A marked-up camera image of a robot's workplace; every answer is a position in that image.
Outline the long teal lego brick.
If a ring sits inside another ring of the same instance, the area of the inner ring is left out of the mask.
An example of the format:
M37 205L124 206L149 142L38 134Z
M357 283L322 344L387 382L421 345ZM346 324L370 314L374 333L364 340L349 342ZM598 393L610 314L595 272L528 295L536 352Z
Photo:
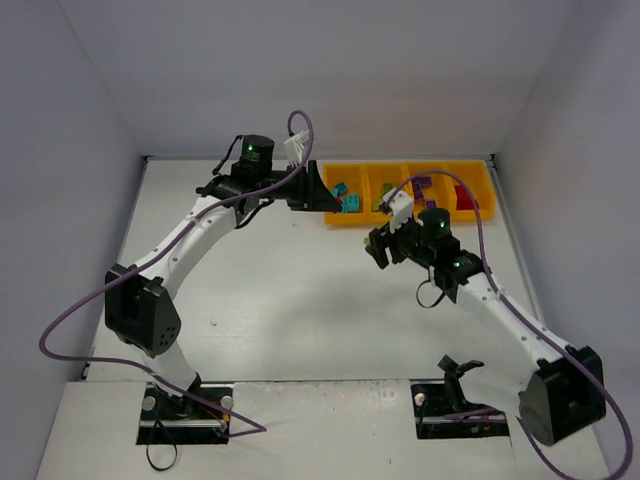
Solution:
M357 194L350 194L340 197L341 212L346 214L359 213L361 210L360 196Z

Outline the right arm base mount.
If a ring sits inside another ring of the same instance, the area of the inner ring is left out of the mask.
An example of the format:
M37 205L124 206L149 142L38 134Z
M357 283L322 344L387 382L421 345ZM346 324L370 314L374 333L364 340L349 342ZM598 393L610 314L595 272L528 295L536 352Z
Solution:
M411 382L415 431L418 440L482 439L509 436L505 415L484 404L470 402L461 378L483 362L462 364L444 355L438 362L441 380Z

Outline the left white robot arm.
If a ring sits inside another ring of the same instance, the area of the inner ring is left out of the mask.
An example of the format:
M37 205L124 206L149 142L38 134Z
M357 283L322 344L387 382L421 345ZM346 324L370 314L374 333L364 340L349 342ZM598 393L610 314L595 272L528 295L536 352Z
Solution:
M178 343L182 321L175 299L211 248L276 200L293 211L340 212L340 201L309 157L311 146L309 131L291 135L284 143L288 165L277 170L274 141L243 136L240 157L230 172L214 171L212 179L197 188L195 204L171 233L132 265L116 264L107 272L106 327L142 358L144 368L168 394L195 393L200 385Z

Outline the cupcake purple lego piece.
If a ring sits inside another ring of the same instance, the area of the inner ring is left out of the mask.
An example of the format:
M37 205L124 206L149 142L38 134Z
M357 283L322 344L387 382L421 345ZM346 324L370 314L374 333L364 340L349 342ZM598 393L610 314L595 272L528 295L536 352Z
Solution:
M419 176L411 181L412 185L417 188L430 188L432 179L430 176Z

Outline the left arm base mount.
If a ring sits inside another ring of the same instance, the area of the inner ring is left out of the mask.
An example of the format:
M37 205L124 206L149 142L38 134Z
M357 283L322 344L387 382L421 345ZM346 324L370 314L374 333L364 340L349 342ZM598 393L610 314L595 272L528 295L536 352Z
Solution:
M226 414L191 399L170 397L148 383L142 398L137 445L226 445L229 424Z

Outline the red two-by-four lego brick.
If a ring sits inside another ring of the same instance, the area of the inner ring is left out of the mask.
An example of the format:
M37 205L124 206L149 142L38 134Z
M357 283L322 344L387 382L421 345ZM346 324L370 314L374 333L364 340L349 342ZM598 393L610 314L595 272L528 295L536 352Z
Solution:
M458 196L456 198L457 211L473 211L475 209L481 209L481 206L476 198L471 198L468 196Z

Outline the small red lego brick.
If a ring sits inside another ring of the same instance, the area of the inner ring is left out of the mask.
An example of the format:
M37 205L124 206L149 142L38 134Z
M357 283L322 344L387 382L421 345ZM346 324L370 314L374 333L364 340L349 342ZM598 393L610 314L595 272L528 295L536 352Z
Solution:
M467 194L466 190L461 185L455 185L454 189L455 189L456 197L457 197L457 199L459 201L468 201L469 200L469 195Z

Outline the dark teal square brick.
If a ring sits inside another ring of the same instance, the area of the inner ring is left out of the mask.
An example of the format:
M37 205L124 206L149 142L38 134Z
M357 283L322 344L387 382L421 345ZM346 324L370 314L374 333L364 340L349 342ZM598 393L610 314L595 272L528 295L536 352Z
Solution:
M331 193L334 197L342 197L348 193L348 187L343 183L336 184L332 189Z

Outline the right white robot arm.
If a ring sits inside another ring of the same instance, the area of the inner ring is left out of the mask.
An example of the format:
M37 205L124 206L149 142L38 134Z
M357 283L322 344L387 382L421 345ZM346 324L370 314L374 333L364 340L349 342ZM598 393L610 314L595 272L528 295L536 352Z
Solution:
M515 416L545 446L605 417L605 398L596 387L603 380L598 354L571 346L521 312L482 259L452 235L447 210L427 209L375 228L365 250L380 268L405 260L425 268L429 283L486 328L513 362L513 372L500 373L482 360L443 356L438 366L455 413L493 407Z

